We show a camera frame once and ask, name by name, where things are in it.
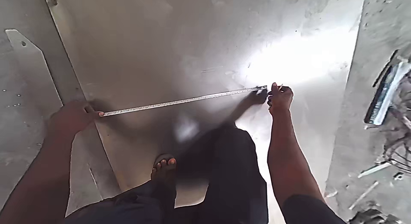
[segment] dark shorts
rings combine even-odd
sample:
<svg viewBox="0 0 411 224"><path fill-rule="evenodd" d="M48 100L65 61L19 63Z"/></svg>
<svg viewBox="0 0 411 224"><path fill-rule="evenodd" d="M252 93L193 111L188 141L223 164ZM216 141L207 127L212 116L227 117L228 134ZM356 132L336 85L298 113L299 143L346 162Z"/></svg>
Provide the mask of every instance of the dark shorts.
<svg viewBox="0 0 411 224"><path fill-rule="evenodd" d="M204 201L174 209L175 195L159 196L149 181L114 198L83 207L65 219L72 224L268 223L267 185L260 175L255 144L248 132L222 126L201 137L185 156L177 158L177 179L208 180ZM282 212L288 224L344 223L323 202L292 196Z"/></svg>

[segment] toe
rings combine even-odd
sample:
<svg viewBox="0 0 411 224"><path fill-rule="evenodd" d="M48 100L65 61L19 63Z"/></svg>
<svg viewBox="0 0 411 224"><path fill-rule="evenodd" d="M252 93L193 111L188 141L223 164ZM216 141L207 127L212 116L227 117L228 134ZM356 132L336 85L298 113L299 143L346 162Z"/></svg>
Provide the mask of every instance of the toe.
<svg viewBox="0 0 411 224"><path fill-rule="evenodd" d="M157 172L157 169L156 169L156 168L153 168L153 169L151 170L151 178L155 175L156 172Z"/></svg>
<svg viewBox="0 0 411 224"><path fill-rule="evenodd" d="M171 159L168 160L168 165L170 166L171 169L175 169L176 164L177 164L176 159L171 158Z"/></svg>
<svg viewBox="0 0 411 224"><path fill-rule="evenodd" d="M161 167L164 168L167 166L167 161L166 160L161 160Z"/></svg>

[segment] metal sheet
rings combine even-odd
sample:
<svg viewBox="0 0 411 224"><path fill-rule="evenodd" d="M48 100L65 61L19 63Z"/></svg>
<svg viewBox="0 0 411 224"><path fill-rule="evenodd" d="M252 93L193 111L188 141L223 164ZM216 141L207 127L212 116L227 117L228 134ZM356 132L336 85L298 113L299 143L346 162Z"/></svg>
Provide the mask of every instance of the metal sheet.
<svg viewBox="0 0 411 224"><path fill-rule="evenodd" d="M101 110L273 81L291 86L295 131L324 189L363 0L55 2L51 12L76 75L86 98ZM157 154L182 151L182 143L193 134L181 139L179 130L191 126L195 134L215 126L241 98L102 119L97 127L121 189L148 180ZM261 172L270 187L267 107L252 108L237 125L256 142ZM182 191L178 193L181 205ZM271 220L281 221L272 192L269 206Z"/></svg>

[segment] tape measure blade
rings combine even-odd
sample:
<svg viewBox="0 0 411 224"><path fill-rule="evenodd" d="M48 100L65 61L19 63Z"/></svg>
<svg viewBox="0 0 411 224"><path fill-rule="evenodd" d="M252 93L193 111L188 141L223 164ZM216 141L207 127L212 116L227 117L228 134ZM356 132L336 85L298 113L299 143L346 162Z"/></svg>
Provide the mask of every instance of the tape measure blade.
<svg viewBox="0 0 411 224"><path fill-rule="evenodd" d="M221 97L221 96L229 96L229 95L235 95L235 94L240 94L240 93L244 93L244 92L251 92L251 91L259 91L259 90L264 90L264 89L267 89L267 86L254 87L254 88L248 88L248 89L240 89L240 90L233 90L233 91L226 91L226 92L221 92L221 93L216 93L216 94L211 94L211 95L194 97L194 98L190 98L190 99L176 100L176 101L171 101L171 102L166 102L166 103L158 103L158 104L147 105L147 106L142 106L142 107L128 108L128 109L112 111L112 112L105 112L104 116L111 116L111 115L118 115L118 114L129 113L129 112L136 112L136 111L147 110L147 109L152 109L152 108L161 108L161 107L165 107L165 106L169 106L169 105L188 103L188 102L192 102L192 101L198 101L198 100L210 99L210 98L217 98L217 97Z"/></svg>

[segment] finger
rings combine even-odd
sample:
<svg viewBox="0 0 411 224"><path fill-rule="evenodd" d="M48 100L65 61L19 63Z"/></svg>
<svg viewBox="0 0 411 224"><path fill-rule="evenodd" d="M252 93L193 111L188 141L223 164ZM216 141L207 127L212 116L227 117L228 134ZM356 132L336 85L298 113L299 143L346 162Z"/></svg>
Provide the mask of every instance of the finger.
<svg viewBox="0 0 411 224"><path fill-rule="evenodd" d="M271 90L274 92L274 91L278 91L278 86L277 86L277 83L273 83L272 85L271 85Z"/></svg>
<svg viewBox="0 0 411 224"><path fill-rule="evenodd" d="M100 118L103 115L104 115L104 112L100 112L100 111L87 113L87 116L89 117L90 121Z"/></svg>
<svg viewBox="0 0 411 224"><path fill-rule="evenodd" d="M272 98L273 98L273 96L269 96L269 97L268 97L267 104L268 104L269 106L271 106L271 105L273 104L273 102L271 101Z"/></svg>

